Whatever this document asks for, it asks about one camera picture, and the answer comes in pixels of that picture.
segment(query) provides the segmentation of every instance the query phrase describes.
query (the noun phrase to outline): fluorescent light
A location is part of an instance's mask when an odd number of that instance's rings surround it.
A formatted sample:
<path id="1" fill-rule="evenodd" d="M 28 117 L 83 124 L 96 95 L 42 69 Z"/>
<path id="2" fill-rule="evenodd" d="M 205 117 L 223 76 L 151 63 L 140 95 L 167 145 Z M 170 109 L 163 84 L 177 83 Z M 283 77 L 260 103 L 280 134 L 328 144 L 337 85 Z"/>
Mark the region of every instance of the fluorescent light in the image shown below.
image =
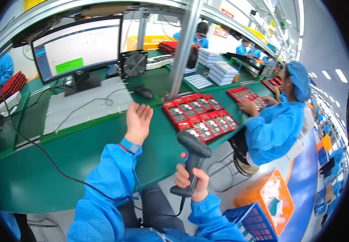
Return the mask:
<path id="1" fill-rule="evenodd" d="M 336 73 L 337 73 L 337 75 L 339 75 L 339 77 L 342 80 L 342 82 L 348 83 L 348 81 L 346 80 L 343 72 L 340 69 L 336 69 Z"/>
<path id="2" fill-rule="evenodd" d="M 300 7 L 300 36 L 303 36 L 303 0 L 298 0 L 298 6 Z"/>
<path id="3" fill-rule="evenodd" d="M 298 51 L 301 51 L 302 49 L 302 38 L 298 39 Z"/>
<path id="4" fill-rule="evenodd" d="M 329 76 L 329 74 L 325 70 L 323 70 L 322 73 L 325 75 L 325 77 L 327 79 L 329 79 L 329 80 L 331 79 L 331 77 Z"/>

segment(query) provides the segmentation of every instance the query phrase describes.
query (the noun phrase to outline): green sticker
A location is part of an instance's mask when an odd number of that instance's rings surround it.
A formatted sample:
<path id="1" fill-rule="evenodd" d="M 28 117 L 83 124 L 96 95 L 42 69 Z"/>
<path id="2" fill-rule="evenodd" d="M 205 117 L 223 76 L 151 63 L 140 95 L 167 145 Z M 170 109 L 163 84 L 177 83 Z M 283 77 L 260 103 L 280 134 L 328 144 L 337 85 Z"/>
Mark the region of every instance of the green sticker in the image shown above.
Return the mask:
<path id="1" fill-rule="evenodd" d="M 83 66 L 83 57 L 77 58 L 75 60 L 70 60 L 59 65 L 56 65 L 56 73 L 60 74 L 69 70 L 73 70 L 75 68 L 79 68 Z"/>

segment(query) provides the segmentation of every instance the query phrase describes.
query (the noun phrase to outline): cooling fan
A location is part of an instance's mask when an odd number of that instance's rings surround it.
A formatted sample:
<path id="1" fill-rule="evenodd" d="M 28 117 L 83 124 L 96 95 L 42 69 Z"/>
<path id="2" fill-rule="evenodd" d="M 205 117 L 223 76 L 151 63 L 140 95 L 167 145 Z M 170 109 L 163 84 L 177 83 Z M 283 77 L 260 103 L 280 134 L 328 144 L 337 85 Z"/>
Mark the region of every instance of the cooling fan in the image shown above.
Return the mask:
<path id="1" fill-rule="evenodd" d="M 133 50 L 121 53 L 121 78 L 137 76 L 146 73 L 148 53 L 143 50 Z"/>

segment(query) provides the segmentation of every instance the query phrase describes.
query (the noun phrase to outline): red sign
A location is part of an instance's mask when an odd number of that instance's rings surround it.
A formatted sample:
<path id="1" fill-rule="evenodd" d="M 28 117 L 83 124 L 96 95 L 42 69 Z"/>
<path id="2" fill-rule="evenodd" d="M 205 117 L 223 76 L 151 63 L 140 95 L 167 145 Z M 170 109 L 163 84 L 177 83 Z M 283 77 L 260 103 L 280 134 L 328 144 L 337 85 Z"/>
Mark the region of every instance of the red sign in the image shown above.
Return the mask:
<path id="1" fill-rule="evenodd" d="M 234 18 L 234 15 L 232 13 L 228 12 L 227 10 L 225 10 L 224 8 L 222 8 L 220 11 L 222 13 L 224 13 L 225 15 L 228 15 L 230 18 L 232 18 L 232 19 Z"/>
<path id="2" fill-rule="evenodd" d="M 220 28 L 219 26 L 216 26 L 214 29 L 214 35 L 220 36 L 226 39 L 228 37 L 228 32 Z"/>

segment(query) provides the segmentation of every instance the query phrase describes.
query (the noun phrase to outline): overhead shelf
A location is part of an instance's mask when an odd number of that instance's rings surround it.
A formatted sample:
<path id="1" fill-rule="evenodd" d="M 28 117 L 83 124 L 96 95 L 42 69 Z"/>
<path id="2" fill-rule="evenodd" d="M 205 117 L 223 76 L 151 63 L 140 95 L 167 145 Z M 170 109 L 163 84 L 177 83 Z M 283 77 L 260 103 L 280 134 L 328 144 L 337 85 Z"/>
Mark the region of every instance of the overhead shelf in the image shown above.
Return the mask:
<path id="1" fill-rule="evenodd" d="M 130 0 L 47 0 L 44 1 L 28 11 L 17 17 L 11 24 L 9 24 L 0 33 L 0 52 L 4 51 L 6 48 L 11 46 L 10 41 L 14 36 L 22 32 L 24 29 L 32 26 L 33 24 L 40 22 L 43 19 L 54 16 L 61 12 L 65 12 L 71 9 L 77 9 L 79 7 L 84 7 L 88 5 L 95 5 L 101 3 L 135 3 Z M 141 0 L 138 1 L 144 4 L 152 4 L 155 6 L 167 6 L 174 8 L 185 9 L 187 1 L 186 0 Z M 229 16 L 223 14 L 218 9 L 215 9 L 207 4 L 204 4 L 201 10 L 201 16 L 211 19 L 216 24 L 222 24 L 231 29 L 238 31 L 248 38 L 251 42 L 263 48 L 268 52 L 270 57 L 275 58 L 275 53 L 257 36 L 255 36 L 251 31 L 245 28 L 243 25 L 239 24 Z"/>

